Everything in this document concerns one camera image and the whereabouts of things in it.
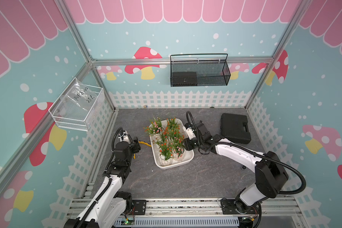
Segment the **red flower pot front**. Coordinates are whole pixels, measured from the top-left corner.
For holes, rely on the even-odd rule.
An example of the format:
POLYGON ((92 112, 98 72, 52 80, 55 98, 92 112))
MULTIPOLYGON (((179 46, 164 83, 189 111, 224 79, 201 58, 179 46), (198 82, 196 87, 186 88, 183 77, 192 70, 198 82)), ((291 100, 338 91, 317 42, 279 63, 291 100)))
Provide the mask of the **red flower pot front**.
POLYGON ((176 118, 168 118, 166 119, 166 121, 167 121, 167 125, 166 125, 167 131, 169 132, 179 131, 180 125, 178 124, 178 120, 176 118))

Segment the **red flower pot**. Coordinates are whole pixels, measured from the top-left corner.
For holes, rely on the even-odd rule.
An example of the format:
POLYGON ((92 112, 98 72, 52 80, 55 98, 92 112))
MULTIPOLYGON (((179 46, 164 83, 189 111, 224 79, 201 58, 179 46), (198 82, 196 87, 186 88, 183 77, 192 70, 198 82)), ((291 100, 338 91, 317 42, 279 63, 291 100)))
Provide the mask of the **red flower pot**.
POLYGON ((178 124, 178 120, 176 118, 168 118, 166 119, 166 121, 167 121, 167 125, 166 125, 167 131, 169 132, 179 131, 180 125, 178 124))
POLYGON ((171 165, 173 161, 173 152, 172 149, 168 146, 167 143, 159 143, 159 152, 160 152, 160 161, 162 166, 171 165))
POLYGON ((155 144, 157 144, 159 147, 167 146, 168 144, 168 135, 167 133, 160 133, 155 135, 155 144))

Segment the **pink flower white pot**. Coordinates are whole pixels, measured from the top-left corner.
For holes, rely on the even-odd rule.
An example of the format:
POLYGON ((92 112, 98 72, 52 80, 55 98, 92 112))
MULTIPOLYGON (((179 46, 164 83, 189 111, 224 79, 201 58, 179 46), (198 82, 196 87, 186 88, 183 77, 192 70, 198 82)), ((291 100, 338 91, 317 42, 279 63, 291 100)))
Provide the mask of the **pink flower white pot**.
POLYGON ((162 126, 162 121, 159 117, 154 117, 150 120, 150 125, 145 127, 144 131, 147 132, 149 136, 155 136, 157 139, 164 140, 164 127, 162 126))

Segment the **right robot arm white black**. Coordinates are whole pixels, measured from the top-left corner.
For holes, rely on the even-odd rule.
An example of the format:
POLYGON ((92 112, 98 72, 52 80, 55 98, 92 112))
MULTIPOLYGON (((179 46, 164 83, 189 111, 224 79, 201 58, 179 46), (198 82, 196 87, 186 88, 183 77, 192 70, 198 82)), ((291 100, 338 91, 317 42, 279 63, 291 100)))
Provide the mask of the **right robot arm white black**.
POLYGON ((295 195, 306 189, 304 176, 294 167, 280 161, 272 151, 256 152, 231 142, 220 135, 211 135, 203 122, 195 123, 190 111, 186 113, 185 124, 187 138, 183 141, 187 150, 198 149, 200 154, 214 153, 225 156, 240 163, 255 174, 255 183, 243 189, 233 200, 230 209, 238 214, 246 214, 250 209, 266 199, 274 199, 277 195, 295 195), (299 177, 301 185, 292 191, 283 191, 290 170, 299 177))

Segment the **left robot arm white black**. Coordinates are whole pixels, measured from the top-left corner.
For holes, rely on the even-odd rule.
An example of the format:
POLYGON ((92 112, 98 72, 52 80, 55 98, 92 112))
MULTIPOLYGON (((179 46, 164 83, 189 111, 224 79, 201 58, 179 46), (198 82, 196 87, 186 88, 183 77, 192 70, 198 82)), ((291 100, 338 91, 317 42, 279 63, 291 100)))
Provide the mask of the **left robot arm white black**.
POLYGON ((65 228, 112 228, 118 217, 133 213, 132 194, 120 189, 131 173, 134 154, 140 149, 138 138, 132 138, 122 127, 117 129, 101 187, 77 218, 66 221, 65 228))

